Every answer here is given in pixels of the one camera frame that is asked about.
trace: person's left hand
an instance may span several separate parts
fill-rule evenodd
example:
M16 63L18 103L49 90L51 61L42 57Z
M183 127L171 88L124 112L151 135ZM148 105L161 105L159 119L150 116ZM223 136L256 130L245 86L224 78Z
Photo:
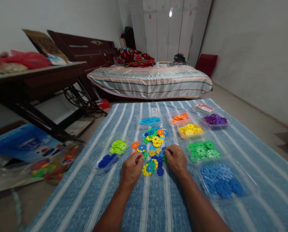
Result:
M144 163L144 155L140 152L133 153L122 164L120 185L132 190L138 182Z

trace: striped mattress cover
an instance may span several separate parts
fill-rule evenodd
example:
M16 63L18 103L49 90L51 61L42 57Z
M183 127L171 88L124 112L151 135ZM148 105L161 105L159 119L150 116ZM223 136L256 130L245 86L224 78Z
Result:
M167 116L170 111L188 109L198 117L191 108L198 102L218 108L211 99L113 105L27 231L91 232L118 187L121 165L132 151L129 146L110 172L96 176L90 161L102 152L97 146L113 133L125 135L130 143L142 141L145 130L137 126L137 117L157 108L163 113L162 126L169 132L165 145L175 143L187 152L185 141L170 125ZM226 112L223 114L230 122L228 128L214 131L216 135L210 131L208 135L213 143L228 147L231 156L255 180L260 192L229 204L212 202L214 208L233 231L288 231L288 163L239 121ZM187 159L187 169L199 185L196 166ZM164 169L162 177L155 173L150 177L141 175L127 203L122 231L191 231L177 179L167 165Z
M87 75L93 84L121 97L139 99L197 98L212 89L211 79L186 65L148 68L101 67Z

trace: red box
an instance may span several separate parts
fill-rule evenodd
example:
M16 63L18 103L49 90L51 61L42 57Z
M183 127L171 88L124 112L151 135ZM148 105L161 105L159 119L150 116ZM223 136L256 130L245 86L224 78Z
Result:
M110 108L110 104L109 104L109 101L107 99L97 100L96 103L101 110Z

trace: wooden headboard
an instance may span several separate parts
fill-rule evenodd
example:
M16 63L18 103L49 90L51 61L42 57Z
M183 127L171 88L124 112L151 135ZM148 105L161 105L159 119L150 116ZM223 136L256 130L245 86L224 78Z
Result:
M116 48L114 42L107 40L92 39L82 36L63 34L47 31L57 47L72 62L86 61L82 66L85 76L80 81L92 99L97 99L92 83L86 77L88 73L100 67L107 67L114 64Z

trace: hand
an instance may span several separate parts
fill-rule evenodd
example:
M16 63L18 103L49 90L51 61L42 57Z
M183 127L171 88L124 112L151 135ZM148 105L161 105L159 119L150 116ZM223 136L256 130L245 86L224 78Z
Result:
M144 163L144 155L133 153L123 164L121 169L120 186L132 190L138 182Z
M177 177L183 176L188 173L186 165L187 158L182 148L176 144L170 145L165 149L165 154L169 163L170 169Z

